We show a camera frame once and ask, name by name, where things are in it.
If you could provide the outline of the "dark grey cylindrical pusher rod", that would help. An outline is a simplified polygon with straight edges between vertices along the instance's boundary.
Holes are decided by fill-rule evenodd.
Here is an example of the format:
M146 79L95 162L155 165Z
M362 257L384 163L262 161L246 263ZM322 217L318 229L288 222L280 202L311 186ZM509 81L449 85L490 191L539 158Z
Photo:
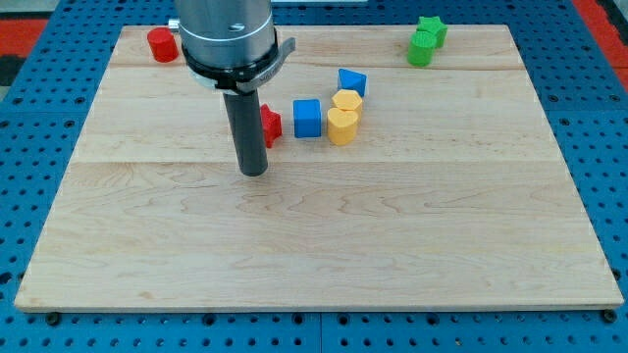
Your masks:
M243 95L224 94L230 128L240 171L249 177L268 168L261 111L256 90Z

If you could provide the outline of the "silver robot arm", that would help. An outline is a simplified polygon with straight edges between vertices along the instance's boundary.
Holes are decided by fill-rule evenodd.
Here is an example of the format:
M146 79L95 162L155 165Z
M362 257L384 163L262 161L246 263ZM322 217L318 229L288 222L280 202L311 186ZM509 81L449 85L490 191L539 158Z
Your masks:
M176 0L175 7L191 76L223 94L240 172L264 174L258 88L280 71L295 39L279 39L270 0Z

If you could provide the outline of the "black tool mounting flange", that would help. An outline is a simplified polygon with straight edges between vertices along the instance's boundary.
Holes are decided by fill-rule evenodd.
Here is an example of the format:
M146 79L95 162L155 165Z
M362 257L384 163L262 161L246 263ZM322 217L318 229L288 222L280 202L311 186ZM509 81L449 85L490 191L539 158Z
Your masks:
M231 95L244 95L270 81L282 68L286 58L296 49L296 40L290 37L281 45L275 43L257 61L239 68L214 68L201 64L181 45L190 75L202 86Z

